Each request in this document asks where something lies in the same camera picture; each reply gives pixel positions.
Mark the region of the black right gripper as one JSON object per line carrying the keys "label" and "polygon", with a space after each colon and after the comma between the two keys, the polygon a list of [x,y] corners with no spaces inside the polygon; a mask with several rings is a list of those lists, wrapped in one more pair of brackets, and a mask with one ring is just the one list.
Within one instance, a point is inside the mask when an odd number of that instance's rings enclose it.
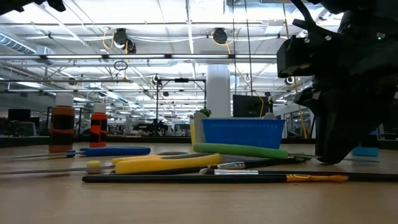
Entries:
{"label": "black right gripper", "polygon": [[391,116],[397,32],[294,37],[294,76],[313,77],[294,101],[320,105],[315,154],[337,164]]}

